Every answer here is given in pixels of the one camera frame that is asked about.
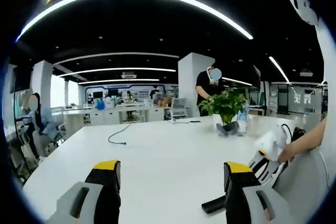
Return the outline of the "person's right hand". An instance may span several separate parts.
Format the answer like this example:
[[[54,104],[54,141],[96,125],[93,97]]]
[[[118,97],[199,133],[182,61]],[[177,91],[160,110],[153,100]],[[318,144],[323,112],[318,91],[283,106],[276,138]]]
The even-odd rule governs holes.
[[[292,142],[285,145],[283,150],[278,156],[279,164],[282,164],[290,159],[293,159],[300,152],[300,145],[297,142]]]

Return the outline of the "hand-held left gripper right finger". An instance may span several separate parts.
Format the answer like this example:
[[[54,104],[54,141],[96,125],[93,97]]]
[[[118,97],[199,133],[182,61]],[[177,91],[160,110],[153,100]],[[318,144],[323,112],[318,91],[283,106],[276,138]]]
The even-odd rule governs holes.
[[[227,223],[291,223],[287,201],[243,164],[224,163]]]

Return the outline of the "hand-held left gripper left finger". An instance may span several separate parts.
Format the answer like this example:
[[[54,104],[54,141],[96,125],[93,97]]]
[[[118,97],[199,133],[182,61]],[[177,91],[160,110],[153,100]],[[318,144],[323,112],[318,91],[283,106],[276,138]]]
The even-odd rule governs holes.
[[[100,162],[58,200],[49,223],[118,223],[121,162]]]

